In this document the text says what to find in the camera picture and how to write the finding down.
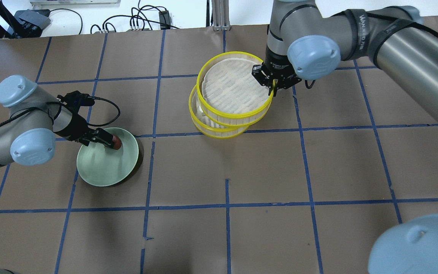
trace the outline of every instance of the metallic tube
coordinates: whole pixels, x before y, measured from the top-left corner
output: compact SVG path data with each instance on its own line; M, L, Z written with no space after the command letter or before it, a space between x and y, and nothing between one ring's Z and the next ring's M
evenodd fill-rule
M376 58L379 68L438 121L438 38L405 28L384 42Z

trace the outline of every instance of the tiled surface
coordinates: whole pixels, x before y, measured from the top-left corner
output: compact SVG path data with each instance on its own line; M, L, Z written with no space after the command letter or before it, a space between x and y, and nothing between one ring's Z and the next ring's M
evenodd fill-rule
M14 74L35 80L48 38L0 40L0 82Z
M231 209L233 273L319 273L310 207Z
M398 224L389 204L316 206L325 274L366 274L371 248Z
M438 18L431 20L438 29ZM139 169L105 188L75 176L73 142L57 142L47 164L12 164L6 179L1 168L0 267L365 274L384 230L438 212L438 126L361 59L363 89L354 62L343 62L311 90L300 83L279 91L263 120L240 137L197 132L187 100L198 70L224 46L263 58L264 31L0 40L0 81L40 75L54 96L80 90L116 102L122 116L110 126L136 135L143 153ZM114 115L99 101L90 121ZM7 117L0 106L0 122Z
M143 211L71 213L59 273L136 273L143 217Z
M0 268L54 272L65 213L0 214Z

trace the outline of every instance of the light green bowl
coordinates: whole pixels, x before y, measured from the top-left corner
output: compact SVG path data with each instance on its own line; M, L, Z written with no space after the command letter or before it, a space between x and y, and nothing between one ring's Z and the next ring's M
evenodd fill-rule
M136 166L139 147L136 138L122 128L106 128L117 135L123 146L114 150L103 144L82 145L77 155L77 170L85 182L93 186L110 186L125 179Z

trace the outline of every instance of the white background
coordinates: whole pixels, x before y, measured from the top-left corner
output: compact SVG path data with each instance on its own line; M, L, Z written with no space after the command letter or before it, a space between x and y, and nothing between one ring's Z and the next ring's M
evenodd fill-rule
M84 20L82 33L89 33L92 24L102 22L116 14L131 14L138 0L121 0L115 4L45 5L33 7L29 0L3 0L7 9L14 14L17 10L68 8L81 14ZM172 24L179 28L197 28L205 26L206 0L141 0L143 5L161 5L167 7L172 15ZM229 19L231 25L267 24L270 22L273 0L229 0ZM331 16L348 8L375 10L391 5L412 5L422 16L438 15L438 0L317 0L324 17ZM157 11L147 11L150 20L158 21ZM79 17L69 11L55 11L50 16L52 23L42 36L61 36L77 34L80 28ZM115 18L111 22L119 32L129 29L129 18Z

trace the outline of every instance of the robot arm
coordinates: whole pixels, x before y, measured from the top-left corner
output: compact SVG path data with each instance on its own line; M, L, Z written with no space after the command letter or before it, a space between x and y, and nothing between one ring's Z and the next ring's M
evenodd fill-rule
M322 18L315 0L275 0L266 58L252 74L275 94L369 56L438 121L438 33L419 23L411 6Z
M0 167L13 161L22 165L47 162L54 156L54 132L84 145L99 142L120 148L117 136L102 128L89 128L87 121L78 115L79 107L93 105L94 98L75 91L59 99L20 75L0 83L0 103L10 108L11 117L10 123L0 124Z

